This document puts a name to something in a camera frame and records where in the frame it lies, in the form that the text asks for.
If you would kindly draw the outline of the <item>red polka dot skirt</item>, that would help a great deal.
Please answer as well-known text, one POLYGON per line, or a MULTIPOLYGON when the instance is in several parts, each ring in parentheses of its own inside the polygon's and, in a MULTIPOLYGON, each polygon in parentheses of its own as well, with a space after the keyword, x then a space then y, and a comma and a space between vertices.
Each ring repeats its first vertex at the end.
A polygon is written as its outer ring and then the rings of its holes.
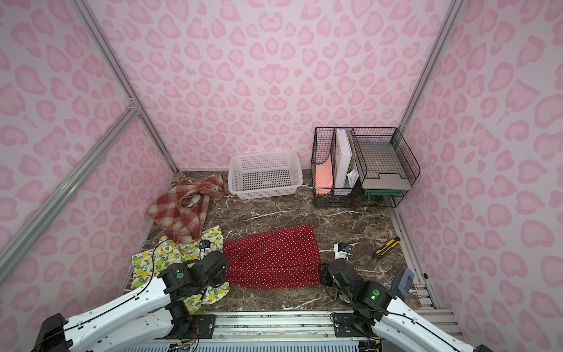
POLYGON ((238 287, 277 289, 320 284, 321 264, 313 224, 256 234, 224 243, 228 282, 238 287))

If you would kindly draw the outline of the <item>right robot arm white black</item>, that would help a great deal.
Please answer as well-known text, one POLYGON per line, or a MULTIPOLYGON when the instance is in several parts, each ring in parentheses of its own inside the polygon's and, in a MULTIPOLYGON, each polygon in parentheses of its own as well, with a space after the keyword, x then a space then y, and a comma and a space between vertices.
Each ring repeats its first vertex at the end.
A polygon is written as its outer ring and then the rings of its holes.
POLYGON ((419 315, 405 300, 413 284, 413 271, 399 271, 390 287, 365 280, 353 266, 340 258, 318 267, 320 283, 337 290, 352 308, 352 327, 367 337, 375 335, 403 351, 489 351, 473 347, 419 315))

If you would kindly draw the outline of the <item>grey blue stapler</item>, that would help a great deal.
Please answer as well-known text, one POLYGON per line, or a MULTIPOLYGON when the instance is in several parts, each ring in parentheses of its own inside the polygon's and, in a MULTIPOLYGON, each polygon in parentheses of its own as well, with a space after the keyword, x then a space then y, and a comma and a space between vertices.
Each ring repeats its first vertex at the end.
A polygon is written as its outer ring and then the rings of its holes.
POLYGON ((401 300, 406 300, 415 275, 410 268, 398 271, 391 283, 391 291, 401 300))

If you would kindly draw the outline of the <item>lemon print skirt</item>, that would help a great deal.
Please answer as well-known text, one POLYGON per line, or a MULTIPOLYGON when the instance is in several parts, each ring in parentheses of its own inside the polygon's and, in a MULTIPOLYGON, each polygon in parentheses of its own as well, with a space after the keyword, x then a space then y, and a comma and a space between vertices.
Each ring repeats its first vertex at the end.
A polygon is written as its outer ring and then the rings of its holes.
MULTIPOLYGON (((152 274, 158 274, 161 270, 168 268, 173 263, 182 263, 188 260, 199 259, 204 255, 204 250, 199 248, 203 240, 211 242, 211 250, 222 251, 224 238, 219 226, 211 227, 201 233, 200 242, 190 244, 177 244, 166 236, 162 236, 157 241, 157 249, 153 254, 153 249, 133 255, 133 272, 129 289, 133 290, 148 283, 152 274)), ((184 299, 190 313, 195 313, 205 305, 212 305, 230 292, 228 282, 218 287, 208 286, 205 295, 194 295, 184 299)))

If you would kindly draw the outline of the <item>yellow black utility knife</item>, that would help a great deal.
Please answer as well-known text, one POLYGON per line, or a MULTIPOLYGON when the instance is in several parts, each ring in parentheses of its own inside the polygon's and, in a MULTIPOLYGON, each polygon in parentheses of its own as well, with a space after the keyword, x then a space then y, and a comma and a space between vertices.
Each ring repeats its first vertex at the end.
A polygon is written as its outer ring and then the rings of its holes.
POLYGON ((387 255, 392 249, 394 249, 397 245, 401 242, 400 237, 396 236, 395 238, 391 239, 387 244, 380 247, 373 253, 373 257, 377 259, 383 258, 387 255))

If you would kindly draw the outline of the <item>red plaid skirt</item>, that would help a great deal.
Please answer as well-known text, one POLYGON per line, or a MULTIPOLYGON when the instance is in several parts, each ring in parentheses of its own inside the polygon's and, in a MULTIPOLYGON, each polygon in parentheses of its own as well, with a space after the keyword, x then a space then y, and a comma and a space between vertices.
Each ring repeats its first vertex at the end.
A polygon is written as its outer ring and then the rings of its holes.
POLYGON ((226 195, 223 177, 211 175, 172 187, 148 208, 147 214, 175 243, 190 244, 201 236, 210 202, 226 195))

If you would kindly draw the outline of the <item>green book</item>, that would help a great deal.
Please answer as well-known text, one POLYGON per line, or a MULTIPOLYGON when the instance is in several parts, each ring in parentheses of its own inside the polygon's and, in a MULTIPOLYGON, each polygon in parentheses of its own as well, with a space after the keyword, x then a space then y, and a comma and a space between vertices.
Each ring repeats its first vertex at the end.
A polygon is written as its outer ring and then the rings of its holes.
POLYGON ((383 197, 383 196, 401 197, 401 196, 403 196, 402 190, 394 190, 394 189, 365 189, 364 193, 368 197, 383 197))

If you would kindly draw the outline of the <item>grey laptop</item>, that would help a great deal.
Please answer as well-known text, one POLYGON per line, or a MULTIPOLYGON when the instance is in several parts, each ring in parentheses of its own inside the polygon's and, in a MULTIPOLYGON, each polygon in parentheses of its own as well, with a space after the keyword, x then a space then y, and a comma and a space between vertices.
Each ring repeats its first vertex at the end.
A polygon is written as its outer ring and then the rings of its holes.
POLYGON ((356 142, 360 179, 364 189, 411 188, 414 174, 407 159, 391 143, 356 142))

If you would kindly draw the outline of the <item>white envelope papers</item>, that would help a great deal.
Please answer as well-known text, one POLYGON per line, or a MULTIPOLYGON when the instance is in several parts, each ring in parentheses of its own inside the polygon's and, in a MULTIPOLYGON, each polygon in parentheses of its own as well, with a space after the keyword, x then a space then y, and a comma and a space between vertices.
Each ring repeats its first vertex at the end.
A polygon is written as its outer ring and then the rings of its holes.
POLYGON ((346 186, 350 189, 352 189, 355 185, 357 180, 359 179, 359 172, 357 169, 354 169, 352 171, 350 171, 349 173, 347 173, 347 178, 346 178, 346 186))

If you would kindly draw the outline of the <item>white plastic basket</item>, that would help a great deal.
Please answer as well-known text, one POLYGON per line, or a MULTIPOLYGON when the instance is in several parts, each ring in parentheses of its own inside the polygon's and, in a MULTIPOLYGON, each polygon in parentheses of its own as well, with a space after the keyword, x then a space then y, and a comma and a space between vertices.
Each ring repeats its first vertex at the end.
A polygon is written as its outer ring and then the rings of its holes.
POLYGON ((297 153, 293 150, 234 155, 228 186, 240 199, 292 195, 303 185, 297 153))

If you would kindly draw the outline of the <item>pink folder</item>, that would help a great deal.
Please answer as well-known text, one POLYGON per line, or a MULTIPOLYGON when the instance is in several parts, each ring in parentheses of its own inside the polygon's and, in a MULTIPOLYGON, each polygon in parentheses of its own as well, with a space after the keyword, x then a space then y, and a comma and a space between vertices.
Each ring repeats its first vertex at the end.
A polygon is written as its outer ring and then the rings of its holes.
POLYGON ((331 156, 322 164, 315 165, 315 193, 317 195, 329 194, 333 188, 333 173, 331 156))

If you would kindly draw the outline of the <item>white binder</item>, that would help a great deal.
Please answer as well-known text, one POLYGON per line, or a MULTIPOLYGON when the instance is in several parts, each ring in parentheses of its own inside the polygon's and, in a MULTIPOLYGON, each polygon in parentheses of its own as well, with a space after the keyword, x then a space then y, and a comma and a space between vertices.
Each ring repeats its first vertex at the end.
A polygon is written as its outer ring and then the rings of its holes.
POLYGON ((347 131, 345 129, 337 129, 334 153, 334 188, 337 194, 342 194, 347 187, 347 175, 352 156, 353 152, 347 131))

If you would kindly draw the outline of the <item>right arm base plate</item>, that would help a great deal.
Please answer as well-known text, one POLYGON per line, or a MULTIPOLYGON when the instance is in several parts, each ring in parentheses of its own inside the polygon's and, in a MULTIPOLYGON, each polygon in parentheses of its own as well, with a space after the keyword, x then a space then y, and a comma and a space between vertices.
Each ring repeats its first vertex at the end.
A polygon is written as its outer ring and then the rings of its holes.
POLYGON ((329 318, 333 323, 335 337, 377 337, 372 331, 372 326, 352 312, 332 312, 329 318))

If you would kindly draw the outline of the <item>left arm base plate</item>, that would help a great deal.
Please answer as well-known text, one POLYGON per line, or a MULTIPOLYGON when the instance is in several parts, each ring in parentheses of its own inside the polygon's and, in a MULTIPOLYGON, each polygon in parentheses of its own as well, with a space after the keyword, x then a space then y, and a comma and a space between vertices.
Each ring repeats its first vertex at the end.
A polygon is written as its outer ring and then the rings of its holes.
POLYGON ((189 318, 173 318, 172 330, 158 340, 211 339, 216 324, 216 315, 195 315, 189 318))

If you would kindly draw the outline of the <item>aluminium front rail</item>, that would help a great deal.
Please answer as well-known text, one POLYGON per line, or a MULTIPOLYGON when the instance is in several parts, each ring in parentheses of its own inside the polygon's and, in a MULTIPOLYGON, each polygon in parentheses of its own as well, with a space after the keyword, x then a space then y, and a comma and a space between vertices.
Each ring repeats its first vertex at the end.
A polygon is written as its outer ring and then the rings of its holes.
POLYGON ((225 343, 262 343, 272 346, 275 342, 329 342, 335 340, 374 342, 383 340, 379 337, 335 337, 331 312, 224 312, 217 313, 216 324, 211 339, 199 339, 200 342, 225 343))

